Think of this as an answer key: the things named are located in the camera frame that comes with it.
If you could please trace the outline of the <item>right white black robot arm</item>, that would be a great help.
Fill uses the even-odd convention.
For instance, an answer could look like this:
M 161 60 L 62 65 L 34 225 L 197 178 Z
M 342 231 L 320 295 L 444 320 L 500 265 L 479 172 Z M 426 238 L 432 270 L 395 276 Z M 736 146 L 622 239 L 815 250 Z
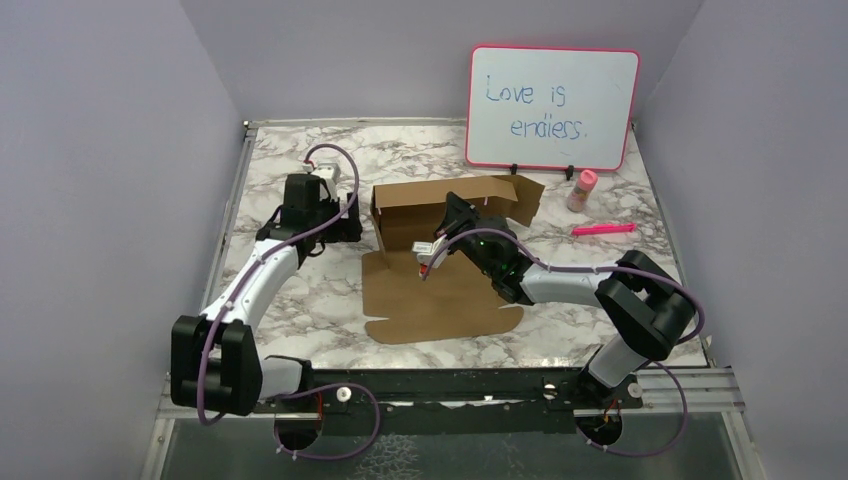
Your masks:
M 617 334 L 590 358 L 576 383 L 579 398 L 592 407 L 612 399 L 635 371 L 667 359 L 704 323 L 704 309 L 695 296 L 643 252 L 629 250 L 605 265 L 550 265 L 518 240 L 505 218 L 484 217 L 453 192 L 446 196 L 445 216 L 433 242 L 416 242 L 412 251 L 422 279 L 460 252 L 509 304 L 602 309 Z

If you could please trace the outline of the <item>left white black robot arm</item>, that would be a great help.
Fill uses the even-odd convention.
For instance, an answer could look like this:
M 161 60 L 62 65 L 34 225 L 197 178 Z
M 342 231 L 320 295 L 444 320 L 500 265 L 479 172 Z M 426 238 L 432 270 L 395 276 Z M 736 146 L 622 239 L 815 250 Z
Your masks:
M 313 401 L 308 361 L 261 358 L 254 332 L 284 283 L 306 259 L 331 243 L 357 242 L 362 225 L 354 194 L 338 196 L 340 173 L 328 164 L 288 176 L 284 199 L 256 234 L 252 253 L 233 281 L 196 315 L 171 330 L 170 397 L 201 413 L 246 416 L 277 397 L 298 411 Z

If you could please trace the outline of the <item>pink capped small bottle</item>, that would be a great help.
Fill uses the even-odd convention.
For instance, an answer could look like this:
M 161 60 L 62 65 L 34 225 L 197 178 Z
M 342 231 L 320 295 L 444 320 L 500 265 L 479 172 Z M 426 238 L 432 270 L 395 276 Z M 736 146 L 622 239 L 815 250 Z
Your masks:
M 588 198 L 597 185 L 598 175 L 596 172 L 584 169 L 577 176 L 571 193 L 568 196 L 566 206 L 572 212 L 581 212 L 585 209 Z

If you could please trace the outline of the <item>pink framed whiteboard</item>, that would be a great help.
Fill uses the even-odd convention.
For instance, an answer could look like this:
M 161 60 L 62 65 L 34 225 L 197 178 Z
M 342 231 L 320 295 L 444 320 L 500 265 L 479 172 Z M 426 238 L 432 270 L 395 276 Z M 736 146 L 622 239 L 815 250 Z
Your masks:
M 492 168 L 619 169 L 640 67 L 634 50 L 475 47 L 467 162 Z

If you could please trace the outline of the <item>pink marker pen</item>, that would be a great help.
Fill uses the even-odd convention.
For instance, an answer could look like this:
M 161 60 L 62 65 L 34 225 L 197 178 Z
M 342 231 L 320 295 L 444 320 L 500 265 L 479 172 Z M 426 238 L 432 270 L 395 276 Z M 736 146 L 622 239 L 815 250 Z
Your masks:
M 626 224 L 605 224 L 593 226 L 581 226 L 572 230 L 574 236 L 591 236 L 604 234 L 631 233 L 637 228 L 635 223 Z

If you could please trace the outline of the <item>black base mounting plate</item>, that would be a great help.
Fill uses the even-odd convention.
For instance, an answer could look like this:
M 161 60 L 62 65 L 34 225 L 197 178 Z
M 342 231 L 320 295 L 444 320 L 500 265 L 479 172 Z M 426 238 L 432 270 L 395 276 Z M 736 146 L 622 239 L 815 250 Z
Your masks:
M 254 415 L 271 415 L 326 436 L 541 432 L 573 434 L 579 416 L 639 409 L 630 375 L 610 395 L 577 389 L 578 367 L 473 369 L 316 369 L 304 399 L 268 399 Z

